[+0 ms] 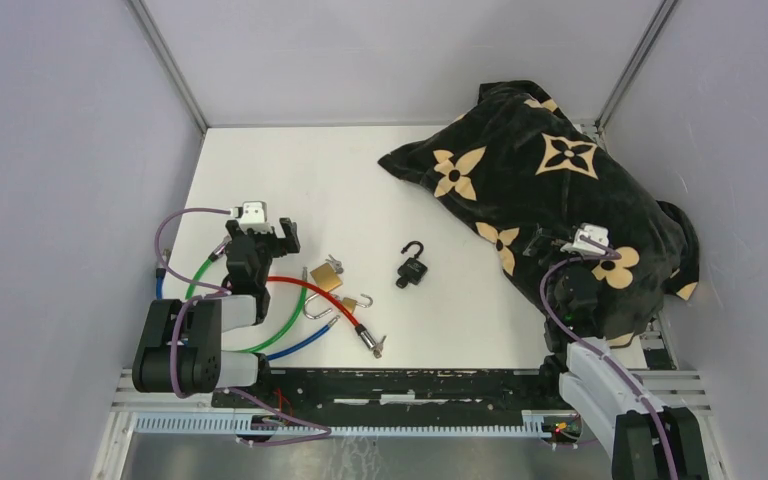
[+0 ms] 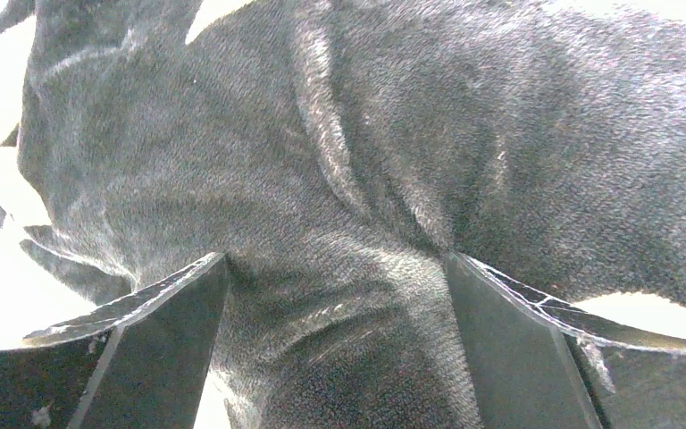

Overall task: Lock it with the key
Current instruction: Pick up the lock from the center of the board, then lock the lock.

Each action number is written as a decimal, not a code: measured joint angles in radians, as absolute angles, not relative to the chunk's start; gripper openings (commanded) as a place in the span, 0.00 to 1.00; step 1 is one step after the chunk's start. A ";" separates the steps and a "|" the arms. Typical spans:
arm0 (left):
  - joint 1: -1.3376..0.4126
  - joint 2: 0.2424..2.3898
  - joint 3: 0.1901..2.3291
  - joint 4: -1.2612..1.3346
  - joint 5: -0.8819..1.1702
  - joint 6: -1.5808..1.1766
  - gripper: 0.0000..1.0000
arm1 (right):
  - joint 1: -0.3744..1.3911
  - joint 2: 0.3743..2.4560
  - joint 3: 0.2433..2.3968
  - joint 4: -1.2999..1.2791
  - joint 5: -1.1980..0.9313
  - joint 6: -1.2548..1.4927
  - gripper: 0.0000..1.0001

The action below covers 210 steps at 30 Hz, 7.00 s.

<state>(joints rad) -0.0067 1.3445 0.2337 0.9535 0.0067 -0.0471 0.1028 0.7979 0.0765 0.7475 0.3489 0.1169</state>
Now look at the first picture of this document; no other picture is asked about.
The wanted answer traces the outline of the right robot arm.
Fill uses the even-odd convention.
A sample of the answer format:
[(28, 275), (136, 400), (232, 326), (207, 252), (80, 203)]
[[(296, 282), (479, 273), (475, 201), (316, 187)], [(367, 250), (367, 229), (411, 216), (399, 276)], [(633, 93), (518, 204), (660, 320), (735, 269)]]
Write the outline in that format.
[(576, 259), (563, 260), (540, 280), (546, 315), (549, 374), (537, 382), (551, 408), (569, 404), (611, 462), (614, 479), (707, 479), (702, 431), (686, 407), (670, 407), (610, 352), (607, 342), (573, 327), (594, 311), (598, 285)]

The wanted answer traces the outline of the black padlock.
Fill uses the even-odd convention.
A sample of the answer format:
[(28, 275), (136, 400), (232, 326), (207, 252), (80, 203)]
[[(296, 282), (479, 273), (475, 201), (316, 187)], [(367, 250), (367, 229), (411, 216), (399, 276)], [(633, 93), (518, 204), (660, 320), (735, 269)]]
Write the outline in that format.
[(405, 289), (408, 285), (418, 285), (428, 271), (428, 267), (419, 260), (424, 251), (424, 245), (420, 241), (410, 241), (401, 249), (401, 253), (406, 255), (413, 247), (417, 250), (397, 269), (396, 286), (400, 289)]

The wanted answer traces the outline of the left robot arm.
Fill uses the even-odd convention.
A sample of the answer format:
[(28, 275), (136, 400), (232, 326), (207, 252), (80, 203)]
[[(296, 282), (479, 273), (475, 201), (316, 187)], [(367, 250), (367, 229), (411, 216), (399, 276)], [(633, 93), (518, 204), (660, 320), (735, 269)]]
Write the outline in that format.
[(132, 383), (141, 393), (173, 393), (180, 398), (236, 386), (253, 407), (273, 397), (273, 378), (260, 371), (265, 356), (224, 352), (222, 334), (261, 324), (271, 295), (266, 283), (275, 258), (300, 252), (297, 224), (281, 218), (282, 236), (268, 223), (230, 220), (223, 249), (230, 286), (214, 293), (151, 303), (132, 365)]

